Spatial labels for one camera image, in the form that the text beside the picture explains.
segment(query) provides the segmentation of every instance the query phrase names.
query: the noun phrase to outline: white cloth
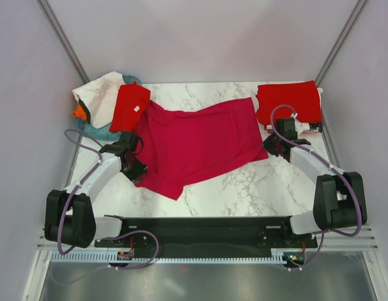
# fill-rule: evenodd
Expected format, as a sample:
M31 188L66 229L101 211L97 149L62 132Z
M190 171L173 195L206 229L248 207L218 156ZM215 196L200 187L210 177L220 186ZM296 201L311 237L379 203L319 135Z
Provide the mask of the white cloth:
M123 75L113 71L73 90L75 100L82 100L89 110L92 126L99 129L112 122L121 85Z

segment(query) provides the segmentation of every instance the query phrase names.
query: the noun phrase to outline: marble tabletop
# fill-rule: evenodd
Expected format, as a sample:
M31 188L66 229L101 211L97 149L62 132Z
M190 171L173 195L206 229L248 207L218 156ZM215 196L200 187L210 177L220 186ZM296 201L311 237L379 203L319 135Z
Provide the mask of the marble tabletop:
M151 99L167 110L196 111L219 102L251 97L255 109L258 85L269 82L168 83L144 85ZM260 125L263 139L268 134ZM322 135L301 134L315 150L327 158ZM82 143L98 148L89 139ZM72 181L81 178L96 155L78 151ZM311 210L315 185L299 168L281 157L270 156L248 163L213 179L184 187L181 197L172 199L135 187L118 173L93 203L95 216L114 214L125 217L177 216L286 216Z

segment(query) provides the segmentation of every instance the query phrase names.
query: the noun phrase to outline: bright red cloth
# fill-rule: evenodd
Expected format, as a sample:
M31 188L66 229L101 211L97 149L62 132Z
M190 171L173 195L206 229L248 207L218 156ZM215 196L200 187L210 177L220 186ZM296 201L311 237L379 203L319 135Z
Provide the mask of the bright red cloth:
M138 187L178 199L183 187L266 159L251 98L197 112L167 111L154 102L135 132L144 141L137 158L148 165Z
M120 86L109 131L116 133L134 130L149 103L150 90L137 85L137 82Z
M318 88L313 80L305 83L260 85L256 98L259 101L256 118L265 127L270 124L271 111L278 105L291 105L298 113L297 119L300 122L322 122ZM290 117L291 113L289 108L278 109L274 122L277 118Z

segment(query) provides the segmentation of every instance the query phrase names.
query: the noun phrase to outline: shiny floor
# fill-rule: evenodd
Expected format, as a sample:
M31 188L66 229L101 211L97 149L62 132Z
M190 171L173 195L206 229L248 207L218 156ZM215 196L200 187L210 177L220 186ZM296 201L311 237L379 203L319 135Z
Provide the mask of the shiny floor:
M52 263L70 281L102 264ZM375 301L362 254L322 253L302 272L268 265L156 264L141 270L104 269L60 287L46 280L41 300L63 301Z

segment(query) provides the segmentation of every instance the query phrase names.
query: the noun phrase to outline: white wall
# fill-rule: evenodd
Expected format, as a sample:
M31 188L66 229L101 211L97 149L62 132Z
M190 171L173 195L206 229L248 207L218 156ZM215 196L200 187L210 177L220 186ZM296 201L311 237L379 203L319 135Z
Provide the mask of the white wall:
M72 146L70 91L81 84L34 0L0 0L0 301L21 300Z
M388 270L388 0L367 3L320 86L340 160L364 178Z
M356 0L49 0L90 79L313 80Z

